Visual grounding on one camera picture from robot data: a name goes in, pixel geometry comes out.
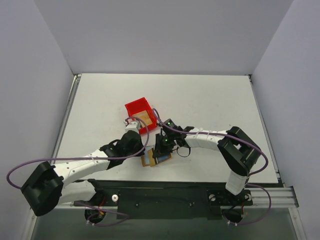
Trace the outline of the orange credit card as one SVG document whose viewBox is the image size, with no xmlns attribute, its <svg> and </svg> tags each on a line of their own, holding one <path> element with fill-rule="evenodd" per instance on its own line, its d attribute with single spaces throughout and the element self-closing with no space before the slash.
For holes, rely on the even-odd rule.
<svg viewBox="0 0 320 240">
<path fill-rule="evenodd" d="M 159 164 L 157 158 L 153 158 L 153 148 L 147 150 L 143 157 L 143 162 L 145 167 L 154 167 Z"/>
<path fill-rule="evenodd" d="M 153 126 L 154 122 L 153 122 L 151 116 L 149 115 L 149 113 L 147 112 L 147 110 L 140 111 L 138 113 L 133 114 L 132 116 L 133 117 L 138 117 L 141 120 L 143 120 L 148 127 L 152 127 Z"/>
</svg>

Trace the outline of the red plastic bin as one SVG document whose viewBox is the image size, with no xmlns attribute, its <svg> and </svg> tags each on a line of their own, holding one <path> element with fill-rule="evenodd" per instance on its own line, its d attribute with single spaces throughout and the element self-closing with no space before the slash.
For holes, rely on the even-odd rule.
<svg viewBox="0 0 320 240">
<path fill-rule="evenodd" d="M 137 100 L 134 100 L 130 103 L 125 104 L 125 108 L 127 110 L 128 116 L 132 117 L 130 121 L 138 121 L 137 117 L 133 117 L 133 114 L 147 110 L 148 114 L 151 116 L 151 119 L 153 120 L 153 125 L 152 127 L 148 127 L 149 131 L 154 130 L 157 127 L 157 120 L 156 117 L 154 116 L 151 106 L 149 105 L 148 101 L 142 97 Z M 139 129 L 140 134 L 146 134 L 147 129 L 143 123 L 140 122 L 140 129 Z"/>
</svg>

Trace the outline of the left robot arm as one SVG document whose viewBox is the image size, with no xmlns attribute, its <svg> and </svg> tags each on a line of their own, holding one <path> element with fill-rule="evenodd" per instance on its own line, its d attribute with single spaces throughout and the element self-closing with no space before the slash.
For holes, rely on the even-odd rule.
<svg viewBox="0 0 320 240">
<path fill-rule="evenodd" d="M 130 130 L 121 139 L 103 145 L 84 160 L 51 165 L 40 163 L 21 187 L 21 192 L 37 217 L 52 211 L 58 204 L 87 201 L 99 205 L 103 193 L 92 180 L 82 178 L 121 165 L 129 156 L 144 152 L 139 133 Z"/>
</svg>

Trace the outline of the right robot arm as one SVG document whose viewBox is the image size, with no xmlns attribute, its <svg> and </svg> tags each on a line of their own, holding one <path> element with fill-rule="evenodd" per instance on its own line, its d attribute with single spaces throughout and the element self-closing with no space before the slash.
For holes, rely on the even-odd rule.
<svg viewBox="0 0 320 240">
<path fill-rule="evenodd" d="M 261 156 L 260 148 L 241 128 L 233 126 L 227 131 L 203 130 L 193 126 L 182 128 L 171 119 L 159 126 L 161 130 L 155 135 L 152 150 L 154 159 L 173 153 L 175 147 L 189 151 L 192 148 L 219 151 L 230 168 L 223 192 L 224 201 L 234 205 L 241 199 L 251 169 Z"/>
</svg>

